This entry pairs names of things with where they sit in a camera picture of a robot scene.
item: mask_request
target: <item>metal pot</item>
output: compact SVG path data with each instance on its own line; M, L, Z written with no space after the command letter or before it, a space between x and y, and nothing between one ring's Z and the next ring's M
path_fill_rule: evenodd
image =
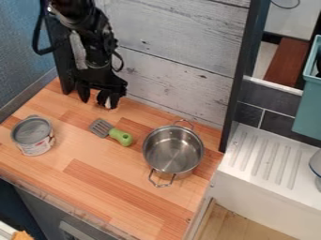
M189 123L191 129L176 126L178 122ZM193 132L193 128L192 123L182 119L171 126L156 128L146 137L143 154L151 167L148 179L156 188L171 186L175 179L187 177L199 165L204 154L204 145ZM160 174L161 178L170 175L170 183L155 183L152 180L153 173Z

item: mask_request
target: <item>can lid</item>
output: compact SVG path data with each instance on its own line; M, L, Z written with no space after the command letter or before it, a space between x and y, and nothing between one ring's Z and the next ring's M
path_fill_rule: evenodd
M38 143L51 132L51 125L46 119L39 117L27 118L12 130L13 141L20 144Z

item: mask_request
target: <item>cable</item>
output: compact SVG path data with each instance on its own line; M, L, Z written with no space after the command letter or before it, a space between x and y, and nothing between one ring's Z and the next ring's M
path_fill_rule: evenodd
M293 8L297 8L300 4L301 4L301 0L298 0L298 2L292 6L292 7L285 7L285 6L281 6L277 3L275 3L273 0L271 0L271 3L274 4L276 7L279 7L279 8L283 8L283 9L293 9Z

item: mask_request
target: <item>gray wood backsplash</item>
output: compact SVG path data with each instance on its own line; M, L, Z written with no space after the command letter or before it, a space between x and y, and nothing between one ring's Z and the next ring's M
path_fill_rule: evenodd
M99 0L129 93L221 128L250 0Z

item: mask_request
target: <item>green spatula handle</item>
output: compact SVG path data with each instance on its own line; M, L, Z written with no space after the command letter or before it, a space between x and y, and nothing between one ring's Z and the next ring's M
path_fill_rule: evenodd
M119 143L123 146L130 146L132 144L132 136L129 133L119 130L115 127L109 130L109 135L113 139L119 141Z

